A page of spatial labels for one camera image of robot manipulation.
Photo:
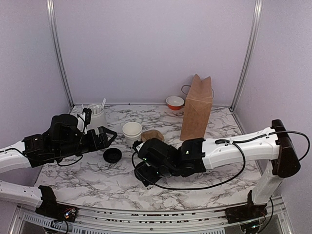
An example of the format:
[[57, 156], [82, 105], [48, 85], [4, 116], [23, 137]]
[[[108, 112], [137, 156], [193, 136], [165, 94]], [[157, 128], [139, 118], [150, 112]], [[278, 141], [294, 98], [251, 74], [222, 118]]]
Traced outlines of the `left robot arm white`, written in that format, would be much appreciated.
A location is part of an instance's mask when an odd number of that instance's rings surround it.
[[[117, 133], [104, 126], [87, 130], [91, 116], [83, 113], [77, 117], [70, 114], [53, 116], [48, 130], [42, 134], [27, 136], [0, 151], [0, 172], [36, 168], [49, 163], [60, 163], [71, 156], [108, 148]], [[48, 186], [27, 187], [10, 182], [1, 182], [2, 200], [42, 207], [51, 217], [60, 215], [62, 209], [53, 189]]]

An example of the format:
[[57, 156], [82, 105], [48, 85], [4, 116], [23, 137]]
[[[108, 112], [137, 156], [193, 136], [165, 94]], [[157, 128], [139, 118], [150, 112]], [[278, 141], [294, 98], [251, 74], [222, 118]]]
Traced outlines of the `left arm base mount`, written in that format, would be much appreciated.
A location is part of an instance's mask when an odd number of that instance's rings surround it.
[[77, 207], [58, 203], [52, 188], [48, 186], [40, 185], [39, 189], [42, 203], [35, 209], [37, 214], [56, 220], [75, 222], [78, 213]]

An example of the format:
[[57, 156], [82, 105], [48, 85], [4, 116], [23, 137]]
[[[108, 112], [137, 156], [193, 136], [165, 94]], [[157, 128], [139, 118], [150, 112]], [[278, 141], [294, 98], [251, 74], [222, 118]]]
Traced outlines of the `white paper coffee cup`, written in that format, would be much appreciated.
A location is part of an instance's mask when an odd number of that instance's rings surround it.
[[154, 185], [148, 185], [148, 186], [143, 186], [144, 190], [151, 190], [154, 187]]

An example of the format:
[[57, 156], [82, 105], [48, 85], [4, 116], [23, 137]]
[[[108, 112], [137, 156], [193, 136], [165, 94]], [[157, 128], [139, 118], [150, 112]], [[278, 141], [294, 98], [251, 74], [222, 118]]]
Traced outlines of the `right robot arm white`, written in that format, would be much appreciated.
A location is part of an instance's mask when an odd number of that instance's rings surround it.
[[251, 134], [224, 139], [196, 138], [179, 148], [152, 138], [134, 144], [141, 162], [135, 175], [144, 186], [155, 185], [163, 177], [189, 177], [217, 167], [252, 160], [267, 160], [265, 172], [251, 191], [251, 199], [242, 206], [242, 215], [252, 218], [266, 205], [282, 180], [299, 172], [301, 165], [292, 140], [281, 120]]

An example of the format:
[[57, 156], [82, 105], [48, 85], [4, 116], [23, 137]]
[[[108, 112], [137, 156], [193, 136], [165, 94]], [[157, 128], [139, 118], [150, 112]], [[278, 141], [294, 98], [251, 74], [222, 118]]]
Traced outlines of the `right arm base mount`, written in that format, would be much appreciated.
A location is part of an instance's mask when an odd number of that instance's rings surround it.
[[229, 224], [248, 221], [268, 214], [267, 204], [255, 205], [252, 199], [252, 190], [249, 191], [247, 203], [225, 209], [225, 217]]

